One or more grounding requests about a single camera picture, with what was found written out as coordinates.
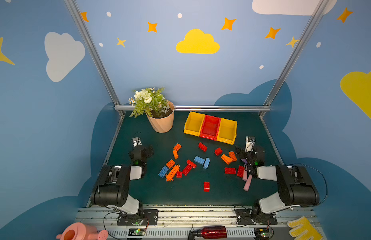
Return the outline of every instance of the dark green mat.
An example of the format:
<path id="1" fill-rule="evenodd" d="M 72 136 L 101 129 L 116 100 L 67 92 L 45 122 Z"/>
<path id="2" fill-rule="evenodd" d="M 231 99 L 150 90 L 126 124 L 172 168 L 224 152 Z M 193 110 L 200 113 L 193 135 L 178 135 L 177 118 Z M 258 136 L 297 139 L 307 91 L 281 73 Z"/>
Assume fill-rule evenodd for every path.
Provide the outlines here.
<path id="1" fill-rule="evenodd" d="M 269 180 L 252 179 L 248 192 L 243 190 L 245 182 L 235 176 L 224 174 L 225 167 L 238 168 L 244 165 L 241 160 L 227 166 L 225 162 L 214 154 L 220 147 L 225 155 L 234 151 L 234 145 L 184 134 L 184 124 L 189 112 L 175 112 L 173 128 L 166 133 L 157 133 L 151 127 L 146 116 L 130 118 L 129 113 L 124 119 L 115 146 L 111 153 L 108 165 L 130 164 L 128 151 L 132 149 L 131 138 L 135 132 L 142 133 L 141 141 L 144 146 L 151 144 L 155 155 L 148 159 L 147 174 L 142 179 L 130 182 L 129 194 L 143 204 L 176 204 L 176 205 L 252 205 L 256 199 L 267 197 L 277 191 L 276 182 Z M 278 164 L 277 156 L 265 132 L 257 113 L 211 113 L 212 116 L 237 121 L 237 137 L 235 145 L 245 146 L 246 136 L 255 136 L 256 144 L 265 148 L 266 166 Z M 208 147 L 207 152 L 198 148 L 202 142 Z M 173 158 L 173 147 L 179 143 L 182 148 L 178 152 L 179 158 Z M 193 161 L 195 156 L 211 159 L 208 169 L 201 164 L 192 169 L 187 176 L 174 181 L 166 182 L 158 174 L 165 164 L 173 159 L 183 170 L 187 160 Z M 210 182 L 210 192 L 203 191 L 203 183 Z"/>

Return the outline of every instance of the cloud decal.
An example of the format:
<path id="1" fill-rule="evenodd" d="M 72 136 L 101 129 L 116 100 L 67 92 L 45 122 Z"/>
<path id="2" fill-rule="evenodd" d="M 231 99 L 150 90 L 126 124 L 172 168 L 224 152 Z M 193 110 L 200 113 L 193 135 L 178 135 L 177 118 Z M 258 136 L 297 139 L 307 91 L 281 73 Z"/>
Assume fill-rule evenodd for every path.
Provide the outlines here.
<path id="1" fill-rule="evenodd" d="M 329 0 L 324 14 L 328 13 L 337 0 Z M 311 16 L 320 0 L 253 0 L 252 9 L 259 14 L 282 14 Z"/>
<path id="2" fill-rule="evenodd" d="M 348 73 L 341 79 L 340 87 L 346 96 L 371 119 L 371 71 L 368 74 Z"/>
<path id="3" fill-rule="evenodd" d="M 220 45 L 213 40 L 213 36 L 200 29 L 192 29 L 185 35 L 184 41 L 176 45 L 179 53 L 212 54 L 219 49 Z"/>
<path id="4" fill-rule="evenodd" d="M 68 33 L 62 35 L 54 32 L 47 33 L 44 47 L 49 58 L 47 74 L 55 83 L 63 80 L 86 53 L 84 45 L 80 41 L 75 41 Z"/>

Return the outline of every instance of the light blue toy brick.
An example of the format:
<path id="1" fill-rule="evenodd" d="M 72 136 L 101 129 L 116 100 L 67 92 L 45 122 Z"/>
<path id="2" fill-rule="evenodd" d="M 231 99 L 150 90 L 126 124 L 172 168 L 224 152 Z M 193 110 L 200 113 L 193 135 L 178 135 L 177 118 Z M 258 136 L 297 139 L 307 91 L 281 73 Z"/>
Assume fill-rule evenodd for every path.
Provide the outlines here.
<path id="1" fill-rule="evenodd" d="M 159 176 L 160 176 L 161 178 L 164 178 L 165 174 L 168 172 L 168 169 L 169 169 L 168 167 L 164 166 L 164 167 L 162 168 L 162 170 L 160 171 Z"/>
<path id="2" fill-rule="evenodd" d="M 204 169 L 207 169 L 208 168 L 208 165 L 209 165 L 209 162 L 210 162 L 211 160 L 209 159 L 209 158 L 206 158 L 205 159 L 205 163 L 204 163 L 204 166 L 203 166 L 203 168 Z"/>
<path id="3" fill-rule="evenodd" d="M 205 159 L 204 158 L 201 158 L 201 157 L 198 157 L 198 156 L 196 156 L 195 157 L 195 160 L 194 160 L 195 162 L 197 162 L 197 163 L 200 163 L 201 165 L 203 165 L 204 164 L 204 161 L 205 161 Z"/>

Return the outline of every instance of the beige plant pot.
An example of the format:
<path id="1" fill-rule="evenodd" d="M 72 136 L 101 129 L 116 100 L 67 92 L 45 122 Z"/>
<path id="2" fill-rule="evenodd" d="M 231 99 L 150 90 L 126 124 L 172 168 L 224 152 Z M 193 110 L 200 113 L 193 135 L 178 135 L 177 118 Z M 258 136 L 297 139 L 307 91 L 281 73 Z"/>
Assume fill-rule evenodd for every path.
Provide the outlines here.
<path id="1" fill-rule="evenodd" d="M 168 101 L 169 107 L 172 109 L 172 113 L 165 118 L 151 118 L 147 115 L 147 118 L 149 122 L 151 123 L 152 127 L 156 132 L 168 132 L 171 130 L 173 125 L 173 113 L 175 110 L 175 107 L 173 106 L 173 103 Z"/>

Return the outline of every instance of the pink handle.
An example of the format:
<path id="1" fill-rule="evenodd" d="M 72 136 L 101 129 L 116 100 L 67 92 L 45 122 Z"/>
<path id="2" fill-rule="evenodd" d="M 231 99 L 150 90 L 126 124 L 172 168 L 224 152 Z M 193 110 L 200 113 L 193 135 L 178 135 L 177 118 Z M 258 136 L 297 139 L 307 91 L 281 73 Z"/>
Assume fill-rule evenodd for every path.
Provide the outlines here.
<path id="1" fill-rule="evenodd" d="M 247 181 L 245 182 L 245 185 L 244 185 L 244 191 L 247 191 L 248 192 L 248 189 L 250 188 L 250 185 L 251 185 L 251 180 L 252 180 L 252 175 L 249 175 Z"/>
<path id="2" fill-rule="evenodd" d="M 243 173 L 243 180 L 244 180 L 244 181 L 247 180 L 247 171 L 244 171 L 244 173 Z"/>

